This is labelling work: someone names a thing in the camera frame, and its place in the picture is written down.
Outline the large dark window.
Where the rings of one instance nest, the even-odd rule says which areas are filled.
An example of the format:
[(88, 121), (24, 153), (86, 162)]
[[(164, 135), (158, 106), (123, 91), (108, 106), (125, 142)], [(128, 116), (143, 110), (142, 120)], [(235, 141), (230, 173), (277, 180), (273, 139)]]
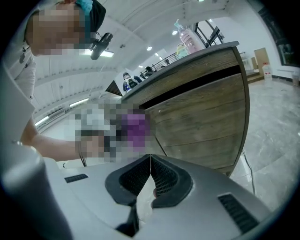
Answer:
[(298, 67), (295, 52), (286, 37), (278, 35), (275, 40), (281, 64), (283, 66)]

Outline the black stair railing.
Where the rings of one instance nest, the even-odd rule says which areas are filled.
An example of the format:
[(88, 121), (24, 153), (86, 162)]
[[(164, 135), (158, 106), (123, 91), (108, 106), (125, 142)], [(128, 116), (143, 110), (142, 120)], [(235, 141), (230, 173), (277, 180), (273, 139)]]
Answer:
[(161, 67), (166, 67), (167, 65), (177, 61), (179, 59), (177, 53), (173, 53), (166, 58), (159, 57), (160, 61), (152, 65), (151, 68), (154, 72), (158, 71)]

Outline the dark wooden cabinet door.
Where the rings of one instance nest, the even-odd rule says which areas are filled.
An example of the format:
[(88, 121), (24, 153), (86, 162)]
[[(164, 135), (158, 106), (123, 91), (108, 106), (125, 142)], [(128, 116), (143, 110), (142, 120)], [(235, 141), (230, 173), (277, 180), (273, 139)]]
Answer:
[(246, 139), (249, 91), (235, 74), (147, 110), (164, 154), (230, 174)]

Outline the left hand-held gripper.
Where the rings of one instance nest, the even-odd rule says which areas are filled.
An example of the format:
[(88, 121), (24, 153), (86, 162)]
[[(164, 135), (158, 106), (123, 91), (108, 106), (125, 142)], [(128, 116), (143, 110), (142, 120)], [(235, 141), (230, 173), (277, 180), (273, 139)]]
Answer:
[(127, 111), (117, 103), (88, 103), (75, 111), (78, 152), (125, 152)]

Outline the purple cloth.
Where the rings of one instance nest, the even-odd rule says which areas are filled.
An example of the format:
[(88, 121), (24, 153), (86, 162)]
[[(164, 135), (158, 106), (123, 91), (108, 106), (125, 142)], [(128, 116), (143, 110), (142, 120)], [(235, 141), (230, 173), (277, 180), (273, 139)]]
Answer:
[(129, 151), (145, 152), (150, 132), (150, 121), (144, 111), (129, 108), (121, 115), (121, 140)]

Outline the brown cardboard sheet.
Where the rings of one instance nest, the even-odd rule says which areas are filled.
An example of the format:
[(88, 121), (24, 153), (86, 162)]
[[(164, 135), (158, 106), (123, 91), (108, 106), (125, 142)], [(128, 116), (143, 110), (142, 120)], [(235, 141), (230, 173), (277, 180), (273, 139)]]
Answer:
[(263, 66), (265, 64), (270, 63), (266, 48), (256, 49), (254, 50), (254, 54), (257, 61), (259, 72), (263, 74)]

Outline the pink bottle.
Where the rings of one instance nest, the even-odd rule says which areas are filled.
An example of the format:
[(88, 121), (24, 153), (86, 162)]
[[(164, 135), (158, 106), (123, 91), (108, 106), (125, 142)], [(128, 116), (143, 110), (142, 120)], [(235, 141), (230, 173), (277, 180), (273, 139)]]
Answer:
[(174, 23), (174, 26), (177, 28), (180, 39), (189, 53), (205, 49), (205, 45), (200, 38), (190, 28), (183, 27), (179, 23), (179, 19)]

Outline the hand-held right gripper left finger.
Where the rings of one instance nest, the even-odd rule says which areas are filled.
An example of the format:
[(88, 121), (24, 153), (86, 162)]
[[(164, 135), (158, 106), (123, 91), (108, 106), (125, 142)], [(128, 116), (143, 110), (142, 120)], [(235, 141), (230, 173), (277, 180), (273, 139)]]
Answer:
[(59, 236), (149, 236), (150, 222), (139, 227), (137, 206), (120, 197), (136, 196), (119, 182), (121, 171), (149, 163), (149, 155), (131, 163), (105, 163), (89, 167), (58, 168), (45, 158), (45, 173), (58, 213), (55, 221)]

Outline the person's white shirt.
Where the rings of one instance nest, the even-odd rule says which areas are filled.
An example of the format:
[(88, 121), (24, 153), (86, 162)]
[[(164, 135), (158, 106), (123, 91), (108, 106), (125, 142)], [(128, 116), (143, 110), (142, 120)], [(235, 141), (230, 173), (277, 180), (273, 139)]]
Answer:
[(12, 40), (0, 60), (0, 142), (32, 145), (35, 79), (30, 47), (22, 40)]

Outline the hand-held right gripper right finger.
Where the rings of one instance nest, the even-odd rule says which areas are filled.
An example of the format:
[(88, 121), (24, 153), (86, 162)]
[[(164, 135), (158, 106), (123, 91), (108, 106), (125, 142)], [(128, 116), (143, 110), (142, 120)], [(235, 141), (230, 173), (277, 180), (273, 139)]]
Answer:
[(242, 235), (238, 223), (245, 223), (245, 212), (252, 217), (253, 227), (270, 214), (257, 197), (226, 175), (179, 159), (162, 158), (187, 171), (193, 186), (177, 206), (154, 209), (141, 235)]

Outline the person's left forearm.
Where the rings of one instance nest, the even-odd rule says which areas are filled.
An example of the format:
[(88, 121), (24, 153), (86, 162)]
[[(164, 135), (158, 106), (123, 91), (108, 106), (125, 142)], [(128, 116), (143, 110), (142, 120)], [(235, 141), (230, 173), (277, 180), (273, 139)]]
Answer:
[(42, 135), (30, 118), (21, 136), (23, 145), (34, 147), (43, 157), (56, 161), (69, 161), (81, 158), (78, 144)]

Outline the dark wooden sink cabinet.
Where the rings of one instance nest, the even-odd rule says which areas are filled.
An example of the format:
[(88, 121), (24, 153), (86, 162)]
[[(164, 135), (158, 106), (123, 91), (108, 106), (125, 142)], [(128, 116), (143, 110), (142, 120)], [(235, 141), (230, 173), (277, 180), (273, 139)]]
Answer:
[(140, 109), (146, 113), (151, 135), (145, 152), (134, 153), (126, 147), (125, 152), (112, 152), (113, 158), (121, 160), (143, 153), (166, 156), (154, 135), (154, 125), (147, 110), (182, 93), (235, 74), (242, 74), (247, 82), (237, 45), (238, 42), (230, 42), (186, 56), (157, 71), (123, 96), (118, 101), (122, 109)]

